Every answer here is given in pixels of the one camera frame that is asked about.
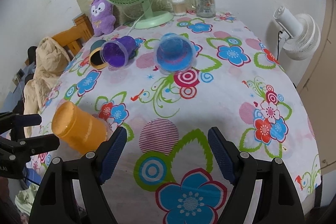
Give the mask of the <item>cotton swab container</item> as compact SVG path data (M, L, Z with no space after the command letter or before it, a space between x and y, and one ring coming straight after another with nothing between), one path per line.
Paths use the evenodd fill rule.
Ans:
M185 0L172 0L171 2L175 16L183 16L186 14Z

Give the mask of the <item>purple plush bunny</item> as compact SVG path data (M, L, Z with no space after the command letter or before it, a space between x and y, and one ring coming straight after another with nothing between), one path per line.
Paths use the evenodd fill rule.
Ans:
M93 0L91 3L91 23L94 36L110 34L114 31L116 17L113 15L114 5L107 0Z

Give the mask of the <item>beige puffer jacket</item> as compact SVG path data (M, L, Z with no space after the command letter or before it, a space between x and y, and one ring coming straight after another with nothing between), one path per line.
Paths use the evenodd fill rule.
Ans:
M70 62L66 50L53 38L43 38L36 49L36 68L23 90L24 114L40 114L52 88Z

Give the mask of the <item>wooden chair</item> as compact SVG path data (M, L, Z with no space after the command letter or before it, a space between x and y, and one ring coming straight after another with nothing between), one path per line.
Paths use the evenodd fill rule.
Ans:
M37 72L59 75L70 62L67 50L76 55L82 48L81 42L87 42L92 36L93 29L88 17L79 16L69 30L43 38L37 47L29 47L26 65L35 63Z

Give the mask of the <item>teal cup with yellow rim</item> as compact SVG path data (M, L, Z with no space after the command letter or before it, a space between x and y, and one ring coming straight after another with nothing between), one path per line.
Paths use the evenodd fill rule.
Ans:
M89 63L94 69L104 69L108 64L102 59L100 51L102 45L106 42L104 39L96 40L90 47Z

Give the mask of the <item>purple plastic cup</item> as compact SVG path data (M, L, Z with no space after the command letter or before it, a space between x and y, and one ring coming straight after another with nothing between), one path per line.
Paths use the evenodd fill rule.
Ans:
M135 57L138 48L134 38L123 36L105 42L101 47L100 56L110 67L120 69Z

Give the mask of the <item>blue plastic cup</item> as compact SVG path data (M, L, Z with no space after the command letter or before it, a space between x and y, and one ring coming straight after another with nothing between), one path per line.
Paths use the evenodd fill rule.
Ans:
M165 34L154 47L154 63L165 74L184 72L196 62L196 50L188 38Z

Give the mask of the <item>floral tablecloth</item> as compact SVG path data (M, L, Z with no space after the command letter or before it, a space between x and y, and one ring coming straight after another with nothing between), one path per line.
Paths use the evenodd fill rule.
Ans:
M165 34L193 43L195 64L165 74L154 47ZM71 101L127 130L127 144L103 185L119 223L214 223L232 191L207 141L217 127L255 159L283 159L300 200L321 183L317 143L294 85L270 50L230 13L175 18L147 30L118 27L104 40L130 35L131 64L94 69L90 39L68 65L42 108L33 135L51 133L56 109Z

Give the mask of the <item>orange plastic cup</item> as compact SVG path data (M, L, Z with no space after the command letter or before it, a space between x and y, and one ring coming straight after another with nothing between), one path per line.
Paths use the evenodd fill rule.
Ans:
M113 133L105 121L90 115L71 101L57 108L51 128L54 135L81 155L96 151Z

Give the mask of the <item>white clip fan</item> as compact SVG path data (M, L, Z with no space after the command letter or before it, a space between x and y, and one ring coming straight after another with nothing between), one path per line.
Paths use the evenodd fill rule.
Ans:
M284 51L295 61L308 59L316 52L321 32L309 14L293 15L285 6L280 6L273 18L282 28L278 37L278 52Z

